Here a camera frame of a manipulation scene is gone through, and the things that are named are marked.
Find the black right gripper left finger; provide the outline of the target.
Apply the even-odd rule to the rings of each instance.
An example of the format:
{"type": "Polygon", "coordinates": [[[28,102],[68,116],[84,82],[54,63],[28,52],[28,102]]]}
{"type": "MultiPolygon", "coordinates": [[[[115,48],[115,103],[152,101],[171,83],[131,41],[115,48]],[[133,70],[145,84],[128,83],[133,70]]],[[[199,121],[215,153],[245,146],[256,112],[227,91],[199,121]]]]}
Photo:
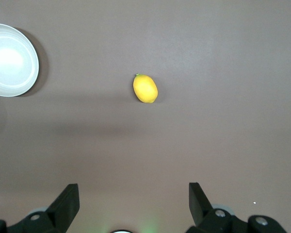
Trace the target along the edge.
{"type": "Polygon", "coordinates": [[[79,209],[79,187],[69,184],[46,210],[33,212],[9,227],[0,219],[0,233],[66,233],[79,209]]]}

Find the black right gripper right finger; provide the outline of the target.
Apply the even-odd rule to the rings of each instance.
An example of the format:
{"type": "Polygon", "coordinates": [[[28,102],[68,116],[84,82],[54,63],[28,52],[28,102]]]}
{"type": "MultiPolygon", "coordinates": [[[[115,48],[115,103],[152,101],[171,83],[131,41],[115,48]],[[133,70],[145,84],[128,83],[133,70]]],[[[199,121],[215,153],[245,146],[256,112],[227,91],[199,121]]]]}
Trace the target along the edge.
{"type": "Polygon", "coordinates": [[[186,233],[287,233],[271,217],[252,215],[245,222],[227,210],[212,207],[199,183],[189,183],[189,208],[195,225],[186,233]]]}

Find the yellow lemon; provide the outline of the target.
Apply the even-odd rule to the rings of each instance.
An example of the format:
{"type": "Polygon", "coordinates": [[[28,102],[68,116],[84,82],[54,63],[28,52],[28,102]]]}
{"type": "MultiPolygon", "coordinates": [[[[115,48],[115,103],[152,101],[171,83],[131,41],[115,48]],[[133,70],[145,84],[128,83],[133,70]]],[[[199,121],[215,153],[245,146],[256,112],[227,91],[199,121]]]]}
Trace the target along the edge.
{"type": "Polygon", "coordinates": [[[153,103],[158,97],[158,89],[153,79],[144,74],[136,74],[133,80],[136,97],[143,103],[153,103]]]}

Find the beige ridged plate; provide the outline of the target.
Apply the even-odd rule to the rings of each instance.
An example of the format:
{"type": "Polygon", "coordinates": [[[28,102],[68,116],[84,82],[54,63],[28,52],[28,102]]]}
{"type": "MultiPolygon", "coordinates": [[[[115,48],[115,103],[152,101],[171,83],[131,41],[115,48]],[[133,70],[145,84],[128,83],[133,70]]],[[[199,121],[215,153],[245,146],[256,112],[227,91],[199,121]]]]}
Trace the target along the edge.
{"type": "Polygon", "coordinates": [[[31,41],[14,27],[0,24],[0,97],[28,92],[39,74],[39,58],[31,41]]]}

